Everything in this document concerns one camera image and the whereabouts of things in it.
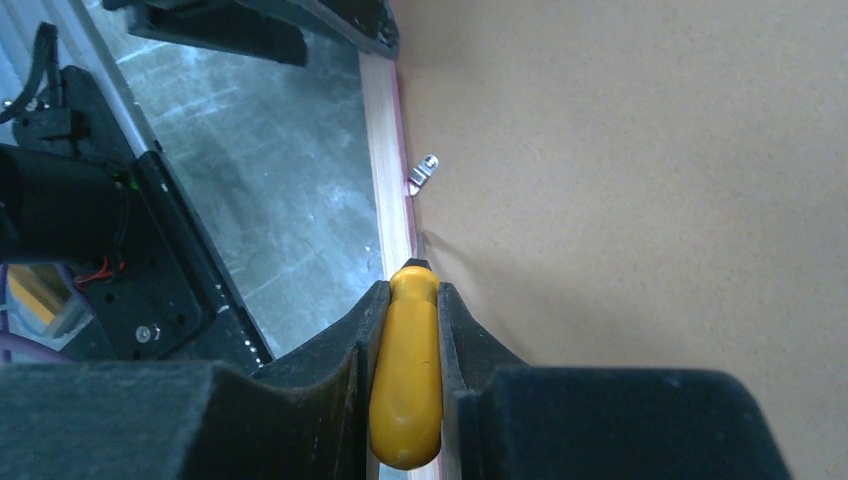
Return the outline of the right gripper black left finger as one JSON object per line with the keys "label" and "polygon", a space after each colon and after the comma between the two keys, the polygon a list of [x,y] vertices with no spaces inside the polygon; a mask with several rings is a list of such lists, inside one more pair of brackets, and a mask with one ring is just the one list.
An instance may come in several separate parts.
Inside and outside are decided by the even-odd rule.
{"label": "right gripper black left finger", "polygon": [[389,287],[246,375],[221,361],[1,371],[5,479],[374,479],[368,402]]}

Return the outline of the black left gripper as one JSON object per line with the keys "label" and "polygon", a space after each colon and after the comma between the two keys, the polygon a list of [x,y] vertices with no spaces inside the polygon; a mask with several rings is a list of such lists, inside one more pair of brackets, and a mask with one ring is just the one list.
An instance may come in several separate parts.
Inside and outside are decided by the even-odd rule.
{"label": "black left gripper", "polygon": [[395,60],[400,33],[378,0],[104,1],[134,36],[305,66],[307,32]]}

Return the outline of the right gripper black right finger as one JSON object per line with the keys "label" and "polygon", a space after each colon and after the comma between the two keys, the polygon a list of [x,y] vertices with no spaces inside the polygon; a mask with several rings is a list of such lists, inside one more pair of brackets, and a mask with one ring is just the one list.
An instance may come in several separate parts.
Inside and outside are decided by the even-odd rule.
{"label": "right gripper black right finger", "polygon": [[446,479],[787,479],[759,404],[731,375],[532,366],[438,293]]}

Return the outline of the pink wooden picture frame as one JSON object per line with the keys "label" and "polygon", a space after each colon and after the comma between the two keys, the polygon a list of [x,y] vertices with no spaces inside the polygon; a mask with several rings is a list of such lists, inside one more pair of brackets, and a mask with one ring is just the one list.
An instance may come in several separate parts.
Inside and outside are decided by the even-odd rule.
{"label": "pink wooden picture frame", "polygon": [[847,475],[847,5],[395,1],[363,57],[384,267],[524,359],[717,369]]}

